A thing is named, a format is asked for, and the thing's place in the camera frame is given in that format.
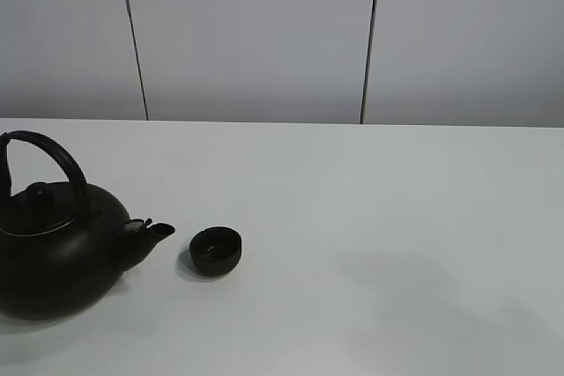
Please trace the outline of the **small black teacup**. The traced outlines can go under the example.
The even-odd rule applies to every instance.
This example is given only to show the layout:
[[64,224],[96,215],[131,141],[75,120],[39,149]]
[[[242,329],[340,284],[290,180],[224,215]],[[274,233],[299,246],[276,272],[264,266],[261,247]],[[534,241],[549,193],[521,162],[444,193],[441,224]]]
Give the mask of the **small black teacup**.
[[241,235],[224,226],[206,228],[189,243],[193,267],[205,277],[226,275],[239,264],[241,253]]

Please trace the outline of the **black round teapot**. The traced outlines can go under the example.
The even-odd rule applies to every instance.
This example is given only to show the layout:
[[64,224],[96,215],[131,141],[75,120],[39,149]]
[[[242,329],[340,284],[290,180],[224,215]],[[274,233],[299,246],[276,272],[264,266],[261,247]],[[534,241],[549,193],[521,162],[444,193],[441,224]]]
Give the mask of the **black round teapot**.
[[[14,194],[12,141],[48,154],[67,179],[35,182]],[[1,313],[48,320],[77,313],[103,297],[175,228],[132,219],[110,192],[92,185],[55,140],[15,130],[1,135]]]

